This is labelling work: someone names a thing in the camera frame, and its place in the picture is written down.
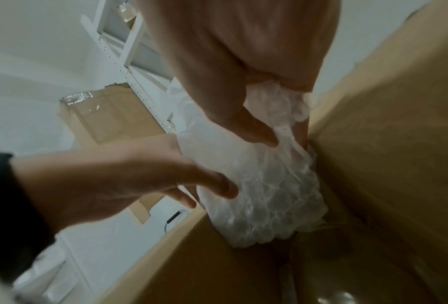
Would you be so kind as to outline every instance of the dark sleeve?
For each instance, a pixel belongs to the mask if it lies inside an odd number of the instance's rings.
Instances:
[[[0,278],[9,284],[54,242],[48,225],[14,177],[11,157],[0,153]]]

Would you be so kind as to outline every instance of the bubble wrap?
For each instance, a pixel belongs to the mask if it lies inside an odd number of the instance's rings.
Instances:
[[[198,187],[202,204],[215,228],[233,247],[286,239],[295,231],[310,231],[322,222],[327,207],[313,170],[315,154],[294,140],[291,126],[309,117],[311,95],[268,82],[247,89],[244,106],[271,126],[279,139],[277,148],[251,144],[211,123],[179,83],[172,83],[168,97],[181,132],[182,154],[211,170],[222,172],[239,187],[233,200]]]

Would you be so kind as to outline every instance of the white plastic packaging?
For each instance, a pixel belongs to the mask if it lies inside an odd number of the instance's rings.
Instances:
[[[327,207],[313,170],[315,154],[298,145],[291,131],[292,125],[308,119],[304,100],[310,95],[273,82],[248,88],[244,106],[279,139],[279,146],[270,148],[247,143],[208,121],[178,82],[173,81],[168,92],[182,124],[177,134],[182,154],[225,174],[239,187],[233,200],[197,189],[212,224],[231,246],[286,239],[322,222]]]

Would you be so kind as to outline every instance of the open cardboard box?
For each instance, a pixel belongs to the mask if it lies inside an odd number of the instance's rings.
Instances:
[[[331,212],[373,218],[448,282],[448,0],[323,97],[310,144]],[[281,303],[281,262],[270,244],[232,249],[197,208],[100,302]]]
[[[128,84],[64,97],[59,115],[84,149],[165,134]],[[129,209],[143,224],[150,217],[149,210],[162,197],[160,193],[144,195]]]

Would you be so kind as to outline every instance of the brown cardboard box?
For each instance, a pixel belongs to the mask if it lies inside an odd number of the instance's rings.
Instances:
[[[310,142],[329,206],[371,216],[448,282],[448,0],[323,98]],[[269,246],[231,249],[198,208],[100,302],[280,303],[278,267]]]
[[[128,84],[64,97],[59,115],[82,148],[165,133]],[[159,193],[145,195],[130,209],[144,223],[149,218],[148,210],[162,197]]]

